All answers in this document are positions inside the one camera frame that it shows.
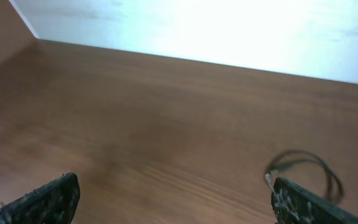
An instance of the wire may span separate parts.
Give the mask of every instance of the wire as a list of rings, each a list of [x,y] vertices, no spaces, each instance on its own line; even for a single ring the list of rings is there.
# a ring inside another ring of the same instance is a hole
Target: wire
[[[315,160],[314,159],[294,159],[294,160],[278,163],[284,157],[288,157],[288,156],[294,155],[294,154],[305,154],[305,155],[315,158]],[[290,150],[284,151],[272,159],[272,161],[269,163],[269,165],[267,166],[267,168],[265,170],[265,174],[270,174],[270,173],[272,173],[273,170],[275,170],[275,173],[280,173],[280,172],[283,172],[283,171],[293,167],[296,164],[300,164],[303,162],[311,162],[311,163],[320,165],[324,169],[324,171],[326,173],[326,178],[327,178],[327,190],[326,190],[326,195],[324,197],[327,201],[332,202],[334,204],[338,204],[344,196],[344,190],[343,190],[342,183],[339,180],[338,176],[327,166],[327,164],[320,157],[318,157],[316,154],[313,154],[312,152],[298,150],[298,149],[290,149]],[[338,187],[338,192],[336,195],[333,195],[333,179],[335,180],[336,185]]]

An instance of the black cable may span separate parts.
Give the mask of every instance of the black cable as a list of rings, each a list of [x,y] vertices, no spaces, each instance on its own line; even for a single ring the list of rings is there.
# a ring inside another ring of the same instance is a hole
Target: black cable
[[[315,160],[313,160],[313,159],[295,159],[295,160],[291,160],[291,161],[278,163],[284,157],[287,157],[289,155],[294,155],[294,154],[306,154],[308,156],[315,158]],[[329,202],[338,204],[344,196],[344,190],[343,190],[342,183],[339,180],[338,176],[316,154],[313,154],[311,152],[304,151],[304,150],[298,150],[298,149],[290,149],[290,150],[284,151],[272,159],[272,161],[269,163],[269,165],[267,166],[267,168],[265,170],[265,174],[270,174],[271,171],[273,171],[273,170],[276,170],[277,171],[276,173],[280,173],[280,172],[283,172],[283,171],[291,168],[292,166],[302,163],[302,162],[312,162],[314,164],[320,165],[324,169],[324,171],[326,173],[326,178],[327,178],[327,191],[326,191],[325,199],[328,200]],[[335,196],[333,196],[333,179],[335,180],[336,185],[338,187],[338,192]]]

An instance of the white edge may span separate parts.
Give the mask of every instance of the white edge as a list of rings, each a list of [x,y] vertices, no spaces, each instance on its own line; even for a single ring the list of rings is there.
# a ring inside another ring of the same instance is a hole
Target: white edge
[[[13,8],[16,10],[16,12],[18,13],[18,15],[22,18],[24,24],[29,28],[29,30],[31,31],[32,35],[39,39],[40,37],[38,36],[37,32],[35,31],[35,29],[31,26],[31,23],[27,20],[27,18],[24,16],[23,12],[20,10],[19,6],[16,4],[15,0],[9,0],[9,2],[11,3],[11,5],[13,6]]]

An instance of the black textured object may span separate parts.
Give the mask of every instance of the black textured object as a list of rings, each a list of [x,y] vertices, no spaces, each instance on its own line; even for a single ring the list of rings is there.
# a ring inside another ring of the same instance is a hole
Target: black textured object
[[[272,207],[278,224],[358,223],[358,217],[281,177],[274,183]]]
[[[80,200],[80,186],[74,173],[59,179],[0,208],[3,224],[71,223]]]

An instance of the wooden table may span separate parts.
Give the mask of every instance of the wooden table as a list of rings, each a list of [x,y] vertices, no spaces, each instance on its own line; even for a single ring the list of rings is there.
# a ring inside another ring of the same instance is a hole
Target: wooden table
[[[0,65],[0,201],[75,172],[75,223],[273,223],[264,182],[320,155],[358,216],[358,85],[38,41]],[[324,172],[283,174],[322,195]]]

